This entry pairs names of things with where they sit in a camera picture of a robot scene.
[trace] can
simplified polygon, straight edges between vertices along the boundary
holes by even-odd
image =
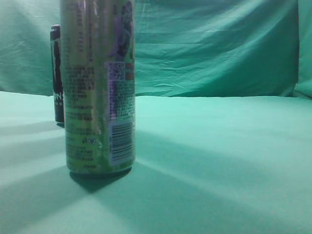
[[[60,25],[52,25],[50,32],[52,76],[53,76],[53,96],[55,121],[64,124],[64,94],[60,73]]]
[[[66,162],[115,176],[135,161],[133,0],[61,0]]]

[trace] wrinkled fabric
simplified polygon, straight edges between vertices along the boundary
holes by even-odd
[[[296,91],[312,98],[312,1],[299,0],[299,83]]]
[[[288,95],[296,0],[137,0],[138,95]]]
[[[286,96],[298,80],[296,0],[136,0],[137,94]],[[59,1],[2,0],[0,90],[52,94]]]

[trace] nutrition label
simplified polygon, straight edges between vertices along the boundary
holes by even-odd
[[[66,67],[67,79],[65,87],[67,104],[73,109],[88,110],[90,105],[78,104],[81,99],[87,98],[86,91],[95,89],[94,67]]]

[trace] green tablecloth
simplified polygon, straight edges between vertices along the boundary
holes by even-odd
[[[312,101],[138,97],[137,162],[73,179],[53,98],[0,92],[1,234],[311,234]]]

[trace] can label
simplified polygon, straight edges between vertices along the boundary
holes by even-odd
[[[61,0],[69,169],[122,171],[135,160],[133,2]]]
[[[63,86],[60,73],[60,27],[53,27],[51,37],[51,56],[52,56],[52,76],[53,76],[53,96],[55,121],[64,122],[64,97]]]

